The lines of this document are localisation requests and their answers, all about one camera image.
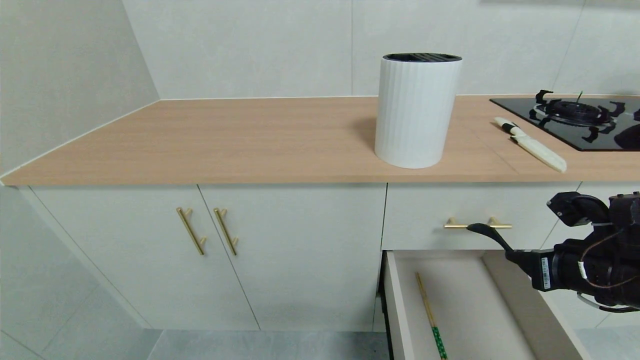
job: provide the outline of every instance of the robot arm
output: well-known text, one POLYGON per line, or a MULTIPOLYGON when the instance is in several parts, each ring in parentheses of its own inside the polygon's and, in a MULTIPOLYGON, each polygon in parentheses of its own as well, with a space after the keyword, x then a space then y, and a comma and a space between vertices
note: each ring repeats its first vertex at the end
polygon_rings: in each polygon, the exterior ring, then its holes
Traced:
POLYGON ((548 250, 513 250, 493 228, 471 224, 469 231, 494 239, 540 291, 569 289, 594 296, 599 309, 640 311, 640 193, 609 198, 609 207, 578 192, 558 193, 547 206, 568 226, 591 223, 584 239, 566 239, 548 250))

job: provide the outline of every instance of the black knife block top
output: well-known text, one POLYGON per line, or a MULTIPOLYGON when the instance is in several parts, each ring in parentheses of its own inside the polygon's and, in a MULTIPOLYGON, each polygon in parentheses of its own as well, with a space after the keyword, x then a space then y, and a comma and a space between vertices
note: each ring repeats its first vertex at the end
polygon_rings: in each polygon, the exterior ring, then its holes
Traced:
POLYGON ((450 61, 460 61, 461 57, 449 54, 437 54, 437 53, 401 53, 401 54, 388 54, 382 57, 383 59, 392 61, 401 61, 406 63, 446 63, 450 61))

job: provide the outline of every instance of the kitchen knife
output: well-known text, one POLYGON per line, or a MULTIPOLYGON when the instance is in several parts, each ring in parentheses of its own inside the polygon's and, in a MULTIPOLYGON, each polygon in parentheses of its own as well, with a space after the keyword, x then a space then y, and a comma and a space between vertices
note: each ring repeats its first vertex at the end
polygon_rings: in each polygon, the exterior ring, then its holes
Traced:
POLYGON ((521 148, 528 151, 529 154, 532 154, 556 171, 566 171, 566 161, 562 159, 560 155, 554 153, 548 147, 542 145, 539 141, 525 134, 525 132, 522 131, 522 129, 520 129, 513 122, 501 117, 496 117, 494 118, 494 120, 502 128, 502 130, 511 134, 511 140, 513 142, 517 143, 521 148))

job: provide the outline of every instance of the black glass cooktop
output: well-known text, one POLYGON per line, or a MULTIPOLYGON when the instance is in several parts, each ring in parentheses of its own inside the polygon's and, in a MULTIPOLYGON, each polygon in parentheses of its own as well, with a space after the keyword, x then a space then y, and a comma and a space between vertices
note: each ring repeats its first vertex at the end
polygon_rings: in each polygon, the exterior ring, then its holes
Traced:
POLYGON ((640 99, 491 99, 580 151, 640 151, 640 99))

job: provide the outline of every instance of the label sticker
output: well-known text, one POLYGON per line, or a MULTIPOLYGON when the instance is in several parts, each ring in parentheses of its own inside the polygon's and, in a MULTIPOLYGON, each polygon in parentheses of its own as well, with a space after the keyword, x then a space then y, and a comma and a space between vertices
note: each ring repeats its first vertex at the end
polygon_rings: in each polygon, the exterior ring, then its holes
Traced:
POLYGON ((545 290, 551 289, 551 275, 549 274, 549 260, 542 258, 542 285, 545 290))

